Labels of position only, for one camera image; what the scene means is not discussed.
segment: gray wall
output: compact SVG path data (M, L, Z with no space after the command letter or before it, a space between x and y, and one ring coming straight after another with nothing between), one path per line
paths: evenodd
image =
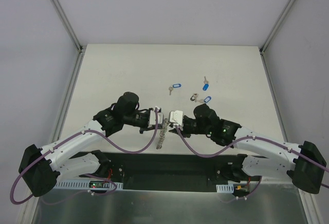
M11 224L24 149L49 142L77 53L49 0L0 0L0 52L0 223Z
M82 45L260 46L287 0L60 0Z
M297 0L265 61L289 141L315 143L329 163L328 52L329 0ZM329 223L329 190L322 188L316 199Z

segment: metal key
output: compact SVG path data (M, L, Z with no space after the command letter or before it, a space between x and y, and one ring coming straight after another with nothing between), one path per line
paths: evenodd
M174 87L173 86L170 86L169 87L169 95L171 96L171 92L173 91Z
M204 80L204 87L202 88L202 90L206 91L209 87L209 81L206 79L206 76L205 76L205 80Z
M209 81L206 79L206 76L205 76L204 84L209 84Z

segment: metal frame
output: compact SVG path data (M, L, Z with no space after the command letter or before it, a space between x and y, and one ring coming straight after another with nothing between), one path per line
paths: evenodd
M78 51L80 51L82 49L82 46L79 42L79 39L77 38L77 35L75 34L71 23L69 22L59 0L50 0L51 3L53 4L56 13L58 14L58 17L60 18L60 20L63 23L63 26L65 27L67 33L69 34L69 36L71 37L72 42L74 43L75 47L77 48Z
M74 87L76 85L77 79L78 79L78 74L80 71L80 67L82 64L82 60L84 57L84 52L85 52L85 48L82 48L82 51L79 53L77 59L76 59L76 63L74 65L67 89L65 91L65 96L64 96L64 100L62 102L61 108L60 108L60 112L59 115L57 117L57 122L56 122L56 126L55 129L51 135L51 139L49 141L49 143L53 143L54 141L59 140L61 133L62 133L62 129L64 126L64 121L67 115L67 110L69 107L69 104L71 102L71 98L73 95L73 91L74 91Z
M275 107L276 112L277 112L281 132L282 132L282 136L283 136L283 140L285 142L288 142L288 137L287 137L287 133L286 133L286 130L284 128L284 125L283 125L282 116L281 116L280 109L279 109L279 106L278 106L278 101L277 101L277 96L276 96L276 92L275 92L275 89L274 89L273 81L271 79L270 73L268 71L268 68L266 66L266 62L265 62L265 59L264 59L264 56L263 56L262 53L261 53L261 58L262 58L262 62L263 62L263 66L264 66L264 70L265 70L269 90L271 91L274 107Z
M59 0L50 0L54 6L55 11L57 12L60 20L63 23L63 26L65 27L67 33L69 34L71 40L73 41L79 55L76 59L76 63L74 66L74 69L72 71L69 83L68 83L68 87L66 89L66 93L60 108L60 112L57 118L57 122L56 122L56 126L54 128L54 131L51 135L51 139L49 141L49 143L58 140L62 129L63 129L63 125L64 125L64 121L66 118L66 114L67 114L67 110L69 107L69 103L71 101L72 98L72 94L74 91L74 87L77 81L77 77L79 74L79 70L82 64L82 60L83 60L83 56L84 56L84 50L85 47L83 47L80 44L79 39L77 38ZM272 42L272 40L274 39L275 35L277 34L277 32L279 31L279 29L281 28L283 22L285 21L286 17L288 16L290 10L292 9L293 5L295 4L296 0L288 0L286 6L284 7L283 11L281 12L280 16L278 17L276 23L274 24L273 28L271 29L268 37L266 38L263 46L260 49L260 54L261 54L261 58L262 58L262 62L264 65L264 70L266 73L266 77L268 79L268 84L270 87L270 91L272 94L272 98L273 98L273 102L275 104L275 109L278 115L278 119L279 119L279 124L281 127L281 131L284 137L284 140L287 141L287 135L286 135L286 131L282 122L282 117L281 117L281 113L280 110L278 108L278 103L277 103L277 99L276 99L276 92L275 89L273 87L273 83L270 77L270 73L267 69L266 66L266 62L264 60L264 52L266 51L266 49L268 48L268 46L270 45L270 43ZM26 196L30 195L31 192L28 190ZM300 191L300 196L302 199L302 203L305 209L305 214L307 216L307 220L309 223L314 223L314 224L323 224L323 220L321 217L321 214L318 210L315 198L313 195L309 194L309 193L305 193L303 191ZM19 218L18 218L18 223L23 223L23 224L30 224L33 220L33 216L35 213L35 209L36 209L36 205L38 203L38 198L32 198L31 200L27 201L25 204L22 205L20 214L19 214Z
M289 12L291 11L293 5L295 4L296 0L288 0L288 3L283 8L283 11L281 12L280 16L278 17L277 21L275 22L273 28L271 29L271 32L269 33L268 37L266 38L263 46L261 47L261 53L264 53L270 43L272 42L273 38L281 28L283 22L285 21L285 18L288 16Z

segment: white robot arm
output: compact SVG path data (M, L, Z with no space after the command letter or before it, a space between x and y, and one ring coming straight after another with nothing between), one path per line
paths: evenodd
M95 174L95 176L106 178L111 165L101 151L70 158L89 145L122 130L125 124L139 127L141 134L146 130L155 129L156 121L158 127L161 128L163 123L161 109L155 107L155 109L138 110L138 101L136 94L126 92L117 103L98 112L73 135L40 148L34 144L26 148L19 169L20 173L38 157L47 153L40 162L23 175L33 195L42 196L49 192L58 181L83 174Z
M74 135L41 148L35 145L28 147L23 155L19 172L26 171L22 177L33 195L42 196L49 192L57 181L83 174L94 174L106 178L113 165L101 151L93 151L78 158L72 158L72 156L92 143L122 130L125 124L139 127L141 134L146 130L155 129L156 123L161 128L163 114L160 109L138 110L138 101L136 94L126 92L117 103L98 112ZM190 137L191 134L204 134L220 146L239 148L260 155L238 155L240 160L220 170L220 175L224 179L240 182L250 176L286 177L291 179L296 187L306 192L313 194L319 192L324 170L290 152L300 153L326 166L325 160L314 144L305 141L303 145L299 145L269 140L266 136L257 134L237 123L220 119L206 104L197 106L194 115L195 119L191 119L184 116L182 111L173 111L170 112L169 123L171 127L176 127L170 132L179 134L186 146L195 154L212 157L219 153L200 155L195 152L184 139L184 137ZM30 166L42 156L44 156L43 159ZM124 177L120 174L120 169L115 170L119 174L117 176Z
M220 153L200 155L189 146L184 137L204 134L220 146L238 148L259 155L238 155L241 158L239 162L221 170L224 178L235 182L246 176L290 179L303 191L319 193L324 170L305 158L323 167L326 166L326 162L313 143L305 141L300 145L271 139L237 123L220 119L206 104L197 106L194 109L194 116L195 119L191 119L184 116L182 111L172 111L171 126L175 126L176 129L169 132L179 134L186 146L196 155L208 158Z

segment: white table surface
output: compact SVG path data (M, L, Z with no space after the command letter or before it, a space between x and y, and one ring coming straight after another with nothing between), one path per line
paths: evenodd
M207 91L202 90L204 76L209 81ZM175 83L182 87L170 96L168 87ZM190 101L192 94L211 96L208 105L221 118L283 140L258 47L89 44L62 137L83 126L126 91L139 96L140 109L157 105L166 117L171 110L182 110L194 118L193 110L200 103ZM139 150L149 142L153 131L143 135L138 131L137 127L125 126L110 139L127 150ZM163 148L157 150L158 137L144 153L191 154L180 138L170 133L166 133ZM222 148L204 135L192 136L188 142L204 154ZM91 150L118 152L105 140L84 151ZM223 154L241 152L227 150Z

